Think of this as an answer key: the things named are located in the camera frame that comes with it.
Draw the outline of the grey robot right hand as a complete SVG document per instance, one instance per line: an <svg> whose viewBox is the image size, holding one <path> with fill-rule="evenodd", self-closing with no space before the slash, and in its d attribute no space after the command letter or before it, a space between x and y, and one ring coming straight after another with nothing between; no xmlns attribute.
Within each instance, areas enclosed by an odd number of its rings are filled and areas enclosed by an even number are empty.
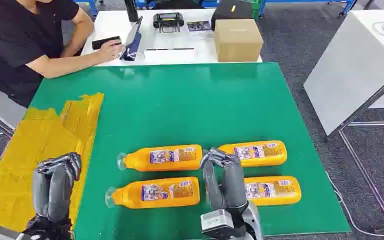
<svg viewBox="0 0 384 240"><path fill-rule="evenodd" d="M204 149L200 168L213 210L240 209L247 204L244 171L236 154Z"/></svg>

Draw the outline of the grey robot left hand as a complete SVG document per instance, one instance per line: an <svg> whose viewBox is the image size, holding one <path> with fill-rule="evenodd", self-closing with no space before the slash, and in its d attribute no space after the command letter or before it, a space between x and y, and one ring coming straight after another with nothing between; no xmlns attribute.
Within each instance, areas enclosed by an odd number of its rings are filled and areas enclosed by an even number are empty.
<svg viewBox="0 0 384 240"><path fill-rule="evenodd" d="M41 161L33 171L32 181L36 214L53 223L68 218L72 190L81 171L81 156L76 152Z"/></svg>

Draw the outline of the person's right hand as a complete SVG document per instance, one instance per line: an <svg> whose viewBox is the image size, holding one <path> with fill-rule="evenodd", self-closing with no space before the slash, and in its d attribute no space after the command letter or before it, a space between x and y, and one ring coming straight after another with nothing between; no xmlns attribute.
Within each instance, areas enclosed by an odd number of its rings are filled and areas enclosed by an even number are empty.
<svg viewBox="0 0 384 240"><path fill-rule="evenodd" d="M122 41L119 39L110 40L105 42L100 49L96 52L97 64L106 63L120 57L124 49Z"/></svg>

